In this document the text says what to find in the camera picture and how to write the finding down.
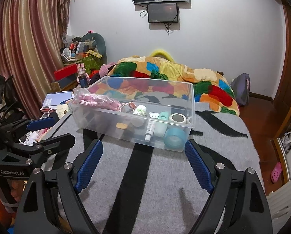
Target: red box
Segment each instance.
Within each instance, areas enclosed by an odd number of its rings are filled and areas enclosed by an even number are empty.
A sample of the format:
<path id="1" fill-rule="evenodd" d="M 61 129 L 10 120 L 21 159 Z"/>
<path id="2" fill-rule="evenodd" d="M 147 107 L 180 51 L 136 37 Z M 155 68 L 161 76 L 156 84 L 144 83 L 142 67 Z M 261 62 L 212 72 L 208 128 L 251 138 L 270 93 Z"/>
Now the red box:
<path id="1" fill-rule="evenodd" d="M 54 72 L 54 77 L 57 81 L 61 80 L 62 78 L 65 78 L 67 76 L 70 76 L 72 74 L 77 73 L 77 64 L 73 63 L 71 65 L 68 65 L 64 68 L 61 68 Z"/>

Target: gray bag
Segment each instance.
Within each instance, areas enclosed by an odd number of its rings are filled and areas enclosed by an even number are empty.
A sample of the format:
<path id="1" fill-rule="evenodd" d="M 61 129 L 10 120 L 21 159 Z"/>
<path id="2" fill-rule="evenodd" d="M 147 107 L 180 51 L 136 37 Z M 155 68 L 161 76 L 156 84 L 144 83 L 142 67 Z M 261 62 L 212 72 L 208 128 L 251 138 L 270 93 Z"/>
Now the gray bag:
<path id="1" fill-rule="evenodd" d="M 238 105 L 248 105 L 250 100 L 250 75 L 243 73 L 231 83 Z"/>

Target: yellow curved tube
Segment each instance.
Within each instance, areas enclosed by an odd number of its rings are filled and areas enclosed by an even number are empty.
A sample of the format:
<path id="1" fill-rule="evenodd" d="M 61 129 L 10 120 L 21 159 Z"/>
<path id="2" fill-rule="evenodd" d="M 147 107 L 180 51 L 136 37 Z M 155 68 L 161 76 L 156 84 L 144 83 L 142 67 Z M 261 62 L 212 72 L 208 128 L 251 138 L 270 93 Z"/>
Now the yellow curved tube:
<path id="1" fill-rule="evenodd" d="M 164 50 L 155 50 L 150 56 L 155 57 L 157 55 L 162 55 L 166 58 L 166 60 L 170 61 L 170 62 L 175 62 L 173 60 L 173 58 Z"/>

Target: metal bolt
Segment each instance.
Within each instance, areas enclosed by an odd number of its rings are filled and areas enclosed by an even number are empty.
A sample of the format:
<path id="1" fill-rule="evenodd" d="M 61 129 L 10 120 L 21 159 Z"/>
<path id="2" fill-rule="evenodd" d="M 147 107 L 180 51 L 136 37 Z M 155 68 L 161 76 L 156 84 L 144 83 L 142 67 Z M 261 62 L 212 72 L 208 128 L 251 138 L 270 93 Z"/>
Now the metal bolt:
<path id="1" fill-rule="evenodd" d="M 216 167 L 222 170 L 223 168 L 225 168 L 225 165 L 223 163 L 217 163 Z"/>
<path id="2" fill-rule="evenodd" d="M 71 163 L 66 163 L 66 164 L 63 165 L 63 167 L 64 167 L 64 169 L 68 170 L 69 168 L 72 167 L 72 164 Z"/>
<path id="3" fill-rule="evenodd" d="M 38 168 L 38 167 L 35 168 L 35 169 L 33 170 L 33 173 L 34 173 L 34 174 L 37 174 L 37 173 L 39 173 L 39 172 L 40 172 L 40 168 Z"/>
<path id="4" fill-rule="evenodd" d="M 247 170 L 249 173 L 251 173 L 251 174 L 254 174 L 255 173 L 255 170 L 253 169 L 253 168 L 248 168 L 248 170 Z"/>

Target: plastic storage box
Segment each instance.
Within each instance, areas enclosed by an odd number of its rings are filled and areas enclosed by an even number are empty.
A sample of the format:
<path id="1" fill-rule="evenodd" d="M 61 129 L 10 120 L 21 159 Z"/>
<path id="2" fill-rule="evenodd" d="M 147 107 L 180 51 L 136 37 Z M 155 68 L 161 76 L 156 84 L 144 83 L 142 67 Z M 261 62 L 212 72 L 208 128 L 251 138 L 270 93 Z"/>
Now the plastic storage box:
<path id="1" fill-rule="evenodd" d="M 68 106 L 79 128 L 157 148 L 183 151 L 195 122 L 192 118 L 195 114 L 192 83 L 105 76 L 80 91 L 87 90 L 121 103 L 144 105 L 146 116 L 133 114 L 128 106 L 117 112 L 81 105 L 76 93 Z M 159 115 L 159 119 L 150 117 Z M 151 130 L 150 126 L 154 126 L 154 131 L 152 128 L 148 142 L 146 132 Z"/>

